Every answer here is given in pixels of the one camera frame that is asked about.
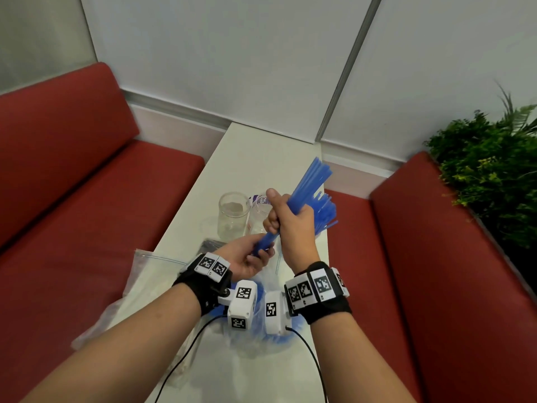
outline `glass cup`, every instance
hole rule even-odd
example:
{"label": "glass cup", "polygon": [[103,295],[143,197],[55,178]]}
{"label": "glass cup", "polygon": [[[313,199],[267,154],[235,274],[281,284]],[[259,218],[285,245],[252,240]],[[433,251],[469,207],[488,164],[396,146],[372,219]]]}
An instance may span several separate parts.
{"label": "glass cup", "polygon": [[244,235],[248,219],[248,198],[240,192],[228,192],[218,202],[218,236],[230,242]]}
{"label": "glass cup", "polygon": [[248,227],[246,228],[251,235],[267,233],[263,227],[263,221],[269,216],[271,209],[272,205],[265,194],[256,196],[250,209]]}

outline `black wristband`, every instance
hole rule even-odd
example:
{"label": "black wristband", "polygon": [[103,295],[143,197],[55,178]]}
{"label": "black wristband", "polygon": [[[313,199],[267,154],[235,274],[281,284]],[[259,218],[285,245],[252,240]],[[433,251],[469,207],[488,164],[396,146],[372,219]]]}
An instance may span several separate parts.
{"label": "black wristband", "polygon": [[[312,271],[321,269],[329,269],[329,267],[324,262],[315,262],[311,264],[306,270],[295,275],[295,277],[298,277],[299,275],[304,273],[311,273]],[[337,282],[335,280],[337,279],[331,275],[329,275],[328,277],[330,279],[330,284],[332,285],[332,287],[336,287]],[[304,319],[309,325],[313,324],[320,318],[323,318],[330,314],[340,312],[347,312],[352,314],[351,307],[349,306],[346,297],[342,295],[327,301],[323,301],[321,303],[307,305],[303,308],[300,308],[300,310],[298,310],[297,312],[304,317]]]}
{"label": "black wristband", "polygon": [[184,283],[190,287],[200,303],[201,315],[211,312],[218,306],[218,295],[224,294],[232,276],[232,272],[228,270],[220,283],[215,283],[211,278],[197,273],[194,267],[204,256],[205,254],[201,254],[196,257],[187,270],[183,271],[172,284],[172,287],[179,283]]}

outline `green plant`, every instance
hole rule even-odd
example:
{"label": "green plant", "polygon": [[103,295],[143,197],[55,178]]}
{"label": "green plant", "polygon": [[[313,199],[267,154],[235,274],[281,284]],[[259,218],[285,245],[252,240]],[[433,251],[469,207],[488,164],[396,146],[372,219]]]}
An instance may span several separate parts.
{"label": "green plant", "polygon": [[537,247],[537,105],[513,108],[503,93],[504,117],[497,122],[475,112],[455,120],[425,142],[440,164],[442,179],[458,193],[500,243]]}

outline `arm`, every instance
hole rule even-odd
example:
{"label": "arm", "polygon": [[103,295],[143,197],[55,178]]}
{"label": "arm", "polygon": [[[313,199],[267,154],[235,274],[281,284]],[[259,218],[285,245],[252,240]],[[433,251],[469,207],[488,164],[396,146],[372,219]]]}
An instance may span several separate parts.
{"label": "arm", "polygon": [[[216,252],[233,281],[254,276],[274,250],[250,256],[263,235],[241,237]],[[144,402],[201,316],[198,299],[178,284],[104,332],[58,366],[22,403]]]}
{"label": "arm", "polygon": [[[280,230],[284,260],[295,274],[320,260],[315,245],[313,210],[305,206],[293,215],[289,195],[267,190],[273,210],[265,220],[267,231]],[[411,403],[392,368],[377,352],[351,314],[327,315],[311,325],[326,393],[332,403]]]}

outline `red leather cushion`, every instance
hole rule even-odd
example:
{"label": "red leather cushion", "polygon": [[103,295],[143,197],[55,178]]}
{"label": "red leather cushion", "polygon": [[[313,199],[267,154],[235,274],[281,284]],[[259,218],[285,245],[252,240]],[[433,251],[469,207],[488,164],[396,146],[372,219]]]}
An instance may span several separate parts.
{"label": "red leather cushion", "polygon": [[423,401],[384,250],[367,199],[329,191],[339,223],[328,229],[330,264],[349,292],[352,315],[418,402]]}
{"label": "red leather cushion", "polygon": [[104,63],[0,95],[0,246],[137,134]]}
{"label": "red leather cushion", "polygon": [[19,401],[121,297],[134,250],[153,250],[204,167],[132,141],[0,257],[0,389]]}
{"label": "red leather cushion", "polygon": [[371,194],[428,397],[536,402],[535,304],[438,176],[419,153]]}

